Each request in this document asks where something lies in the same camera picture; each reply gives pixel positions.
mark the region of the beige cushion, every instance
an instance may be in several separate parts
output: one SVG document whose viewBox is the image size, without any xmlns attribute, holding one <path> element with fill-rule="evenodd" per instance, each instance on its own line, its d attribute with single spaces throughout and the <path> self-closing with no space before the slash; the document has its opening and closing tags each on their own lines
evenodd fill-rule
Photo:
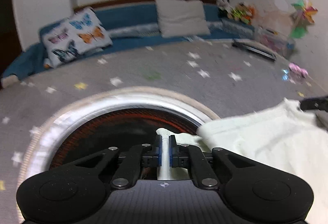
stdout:
<svg viewBox="0 0 328 224">
<path fill-rule="evenodd" d="M 155 0 L 163 37 L 209 35 L 200 0 Z"/>
</svg>

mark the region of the wooden trim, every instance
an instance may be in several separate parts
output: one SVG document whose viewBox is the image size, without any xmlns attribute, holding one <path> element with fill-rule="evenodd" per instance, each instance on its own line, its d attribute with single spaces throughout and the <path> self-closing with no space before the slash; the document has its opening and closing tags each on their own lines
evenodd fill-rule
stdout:
<svg viewBox="0 0 328 224">
<path fill-rule="evenodd" d="M 79 10 L 81 10 L 85 7 L 88 7 L 88 6 L 94 8 L 94 9 L 97 9 L 97 8 L 127 4 L 127 3 L 153 2 L 153 1 L 155 1 L 155 0 L 107 0 L 107 1 L 97 2 L 97 3 L 93 3 L 93 4 L 89 4 L 89 5 L 78 6 L 78 7 L 74 8 L 74 12 L 78 12 Z M 201 0 L 201 1 L 203 3 L 207 3 L 207 4 L 216 4 L 216 0 Z"/>
</svg>

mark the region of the orange butterfly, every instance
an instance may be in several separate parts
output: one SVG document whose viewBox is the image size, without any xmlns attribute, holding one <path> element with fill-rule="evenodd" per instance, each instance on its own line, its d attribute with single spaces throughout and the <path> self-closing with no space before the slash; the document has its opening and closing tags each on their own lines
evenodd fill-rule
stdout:
<svg viewBox="0 0 328 224">
<path fill-rule="evenodd" d="M 101 32 L 101 29 L 99 26 L 96 26 L 96 28 L 94 29 L 93 32 L 88 33 L 88 34 L 78 34 L 78 36 L 80 38 L 82 38 L 82 40 L 84 41 L 84 43 L 86 44 L 90 44 L 92 39 L 95 39 L 97 41 L 96 38 L 102 38 L 104 39 L 105 36 L 104 34 Z"/>
</svg>

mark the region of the clear plastic box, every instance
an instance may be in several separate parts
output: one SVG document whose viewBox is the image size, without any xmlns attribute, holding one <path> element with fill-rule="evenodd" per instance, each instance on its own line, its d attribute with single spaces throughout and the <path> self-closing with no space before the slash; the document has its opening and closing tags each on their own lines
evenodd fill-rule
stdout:
<svg viewBox="0 0 328 224">
<path fill-rule="evenodd" d="M 295 49 L 294 39 L 263 27 L 258 27 L 255 30 L 254 40 L 272 49 L 286 59 L 290 59 Z"/>
</svg>

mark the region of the butterfly print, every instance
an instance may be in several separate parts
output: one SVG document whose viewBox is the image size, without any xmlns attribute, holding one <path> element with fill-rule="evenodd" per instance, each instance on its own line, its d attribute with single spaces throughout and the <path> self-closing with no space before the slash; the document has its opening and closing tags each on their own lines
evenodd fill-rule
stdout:
<svg viewBox="0 0 328 224">
<path fill-rule="evenodd" d="M 85 26 L 91 26 L 92 25 L 92 21 L 91 21 L 90 15 L 88 13 L 86 13 L 83 16 L 82 21 L 71 21 L 69 23 L 71 25 L 73 25 L 78 30 L 82 30 L 83 25 L 85 25 Z"/>
<path fill-rule="evenodd" d="M 52 53 L 54 53 L 61 62 L 68 61 L 68 59 L 70 58 L 70 55 L 72 55 L 74 57 L 79 56 L 79 53 L 78 53 L 77 49 L 75 48 L 74 40 L 69 42 L 67 50 L 54 49 L 54 50 L 52 50 Z"/>
<path fill-rule="evenodd" d="M 55 34 L 54 37 L 48 38 L 48 41 L 50 41 L 53 44 L 58 44 L 60 42 L 60 40 L 64 40 L 64 39 L 68 38 L 67 31 L 68 31 L 68 29 L 64 28 L 60 34 L 58 34 L 58 35 Z"/>
<path fill-rule="evenodd" d="M 78 34 L 80 38 L 84 41 L 86 44 L 90 44 L 92 42 L 92 39 L 95 39 L 97 41 L 97 38 L 102 38 L 104 39 L 105 36 L 101 32 L 101 29 L 99 26 L 96 26 L 93 32 L 87 33 L 87 34 Z"/>
</svg>

